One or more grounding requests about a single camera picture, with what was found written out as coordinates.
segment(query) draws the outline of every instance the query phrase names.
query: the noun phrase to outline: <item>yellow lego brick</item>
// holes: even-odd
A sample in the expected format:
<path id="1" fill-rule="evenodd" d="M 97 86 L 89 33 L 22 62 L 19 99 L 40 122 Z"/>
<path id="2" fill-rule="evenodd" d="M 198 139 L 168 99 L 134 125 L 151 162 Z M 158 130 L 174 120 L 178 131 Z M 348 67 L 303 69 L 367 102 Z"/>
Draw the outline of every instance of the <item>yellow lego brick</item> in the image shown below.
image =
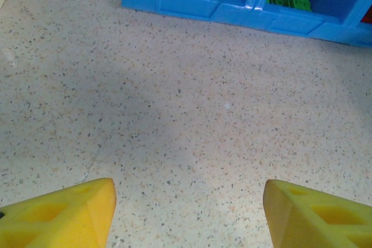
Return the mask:
<path id="1" fill-rule="evenodd" d="M 371 248 L 372 207 L 268 180 L 263 208 L 274 248 Z"/>
<path id="2" fill-rule="evenodd" d="M 0 208 L 1 248 L 105 248 L 116 205 L 110 178 Z"/>

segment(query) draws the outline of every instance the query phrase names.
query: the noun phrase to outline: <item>floor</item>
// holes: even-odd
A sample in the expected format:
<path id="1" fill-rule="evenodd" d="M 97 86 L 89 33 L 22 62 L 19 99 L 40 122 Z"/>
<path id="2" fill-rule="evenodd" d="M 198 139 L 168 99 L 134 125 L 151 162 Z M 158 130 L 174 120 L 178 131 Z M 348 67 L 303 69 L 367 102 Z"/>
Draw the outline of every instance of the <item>floor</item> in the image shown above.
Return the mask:
<path id="1" fill-rule="evenodd" d="M 0 206 L 112 177 L 107 247 L 272 247 L 277 178 L 372 205 L 372 49 L 120 8 L 0 10 Z"/>

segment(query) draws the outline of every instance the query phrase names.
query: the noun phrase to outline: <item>blue plastic bin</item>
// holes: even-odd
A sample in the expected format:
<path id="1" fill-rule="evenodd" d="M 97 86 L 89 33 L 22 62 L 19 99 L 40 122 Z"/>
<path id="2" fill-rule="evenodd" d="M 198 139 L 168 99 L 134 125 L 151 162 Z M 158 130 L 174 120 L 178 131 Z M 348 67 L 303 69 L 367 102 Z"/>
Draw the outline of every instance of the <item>blue plastic bin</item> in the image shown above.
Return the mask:
<path id="1" fill-rule="evenodd" d="M 312 12 L 266 0 L 122 0 L 123 7 L 162 15 L 372 46 L 372 24 L 361 19 L 372 0 L 310 0 Z"/>

